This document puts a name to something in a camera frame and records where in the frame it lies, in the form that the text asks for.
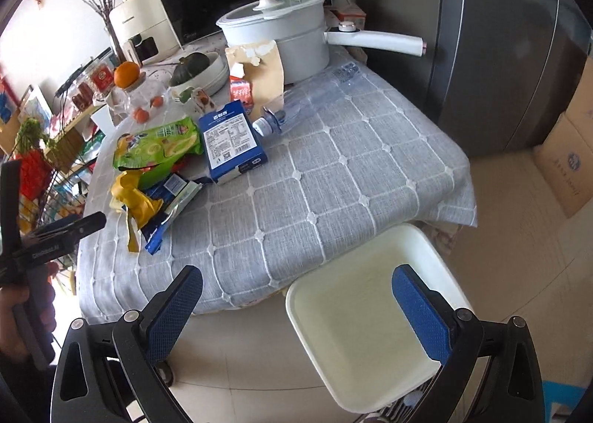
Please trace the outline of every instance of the wall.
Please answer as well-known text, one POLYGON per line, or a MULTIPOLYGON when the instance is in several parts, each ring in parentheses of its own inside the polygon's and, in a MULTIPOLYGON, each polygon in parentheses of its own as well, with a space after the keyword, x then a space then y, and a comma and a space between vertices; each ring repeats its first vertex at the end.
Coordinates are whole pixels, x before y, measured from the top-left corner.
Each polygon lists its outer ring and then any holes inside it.
POLYGON ((17 96, 39 85, 53 94, 82 63, 109 46, 103 22, 80 0, 23 0, 0 37, 0 63, 17 96))

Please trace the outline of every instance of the metal screw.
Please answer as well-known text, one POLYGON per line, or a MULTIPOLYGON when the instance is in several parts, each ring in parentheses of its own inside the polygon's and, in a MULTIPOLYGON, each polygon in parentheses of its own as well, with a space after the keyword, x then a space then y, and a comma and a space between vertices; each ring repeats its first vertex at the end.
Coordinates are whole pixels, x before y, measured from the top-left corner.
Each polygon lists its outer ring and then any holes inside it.
POLYGON ((525 320, 521 316, 513 316, 513 324, 517 327, 525 327, 525 320))
POLYGON ((84 319, 79 317, 78 319, 75 319, 74 321, 72 321, 72 324, 70 324, 70 327, 72 329, 80 329, 83 325, 84 325, 84 319))
POLYGON ((138 316, 140 316, 140 313, 135 309, 132 309, 131 311, 128 311, 126 314, 123 315, 123 320, 127 323, 132 323, 136 319, 138 319, 138 316))
POLYGON ((464 307, 457 310, 457 317, 462 321, 469 321, 473 317, 474 313, 464 307))

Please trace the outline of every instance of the bottle cap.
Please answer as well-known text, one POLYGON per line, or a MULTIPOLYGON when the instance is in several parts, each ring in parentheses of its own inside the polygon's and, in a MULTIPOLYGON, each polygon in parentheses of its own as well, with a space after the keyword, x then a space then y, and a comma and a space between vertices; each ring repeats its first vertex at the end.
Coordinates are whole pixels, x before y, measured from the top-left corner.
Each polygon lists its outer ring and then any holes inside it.
POLYGON ((253 130, 255 130, 262 137, 268 137, 274 133, 274 130, 272 130, 272 126, 268 123, 268 120, 264 119, 263 117, 255 120, 252 126, 253 130))

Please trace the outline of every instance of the vase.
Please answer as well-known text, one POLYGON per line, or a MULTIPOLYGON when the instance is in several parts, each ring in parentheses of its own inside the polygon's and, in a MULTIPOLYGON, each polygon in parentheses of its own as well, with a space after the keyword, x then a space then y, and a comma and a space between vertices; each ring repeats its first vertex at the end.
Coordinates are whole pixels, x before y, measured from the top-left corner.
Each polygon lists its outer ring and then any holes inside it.
POLYGON ((104 20, 104 22, 105 22, 105 30, 107 31, 107 34, 109 35, 109 40, 111 41, 111 46, 112 46, 113 52, 115 53, 117 59, 119 60, 119 63, 123 63, 126 61, 126 57, 123 54, 122 47, 119 44, 119 40, 117 39, 117 35, 115 34, 115 30, 113 29, 111 20, 108 18, 108 19, 104 20))

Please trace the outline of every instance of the gray checkered tablecloth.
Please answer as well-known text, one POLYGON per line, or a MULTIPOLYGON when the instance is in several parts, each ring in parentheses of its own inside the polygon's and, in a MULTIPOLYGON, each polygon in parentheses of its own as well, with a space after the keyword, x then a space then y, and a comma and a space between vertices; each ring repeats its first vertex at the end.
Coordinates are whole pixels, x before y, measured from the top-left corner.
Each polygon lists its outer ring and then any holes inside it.
MULTIPOLYGON (((332 66, 349 60, 343 49, 332 50, 332 66)), ((266 165, 198 193, 155 256, 128 253, 125 216, 109 209, 115 141, 142 128, 122 122, 104 142, 87 199, 85 213, 104 211, 107 226, 79 246, 83 315, 98 323, 143 308, 187 264, 204 277, 197 313, 238 308, 394 224, 475 225, 470 167, 461 149, 397 90, 360 67, 362 80, 324 81, 334 83, 324 88, 331 102, 265 142, 266 165)), ((310 93, 304 93, 306 103, 310 93)), ((170 105, 147 126, 182 117, 170 105)), ((204 169, 198 164, 188 175, 204 169)))

